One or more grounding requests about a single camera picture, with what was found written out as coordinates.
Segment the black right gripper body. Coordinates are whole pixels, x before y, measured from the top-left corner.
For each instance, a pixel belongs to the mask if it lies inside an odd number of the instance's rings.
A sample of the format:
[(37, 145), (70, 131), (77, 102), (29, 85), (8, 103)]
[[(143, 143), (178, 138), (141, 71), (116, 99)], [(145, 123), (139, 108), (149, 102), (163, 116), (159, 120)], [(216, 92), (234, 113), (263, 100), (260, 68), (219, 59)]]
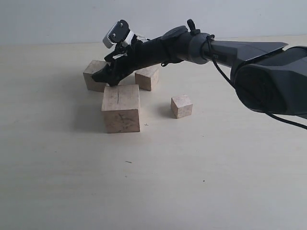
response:
[(113, 83), (109, 85), (116, 86), (132, 72), (152, 66), (154, 64), (153, 47), (153, 40), (145, 42), (135, 40), (132, 45), (124, 48), (116, 46), (114, 51), (118, 51), (120, 54), (113, 62), (109, 63), (114, 78)]

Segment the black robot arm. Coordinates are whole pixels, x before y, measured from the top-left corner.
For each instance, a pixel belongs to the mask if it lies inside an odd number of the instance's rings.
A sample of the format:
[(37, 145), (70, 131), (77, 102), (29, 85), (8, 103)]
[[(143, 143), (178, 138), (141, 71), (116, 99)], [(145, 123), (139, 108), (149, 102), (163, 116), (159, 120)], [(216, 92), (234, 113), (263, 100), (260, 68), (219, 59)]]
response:
[(103, 43), (114, 51), (92, 76), (95, 82), (116, 86), (132, 72), (160, 64), (211, 61), (231, 69), (230, 84), (240, 101), (255, 112), (278, 115), (307, 113), (307, 49), (283, 42), (215, 40), (193, 20), (155, 39), (141, 40), (125, 20), (108, 31)]

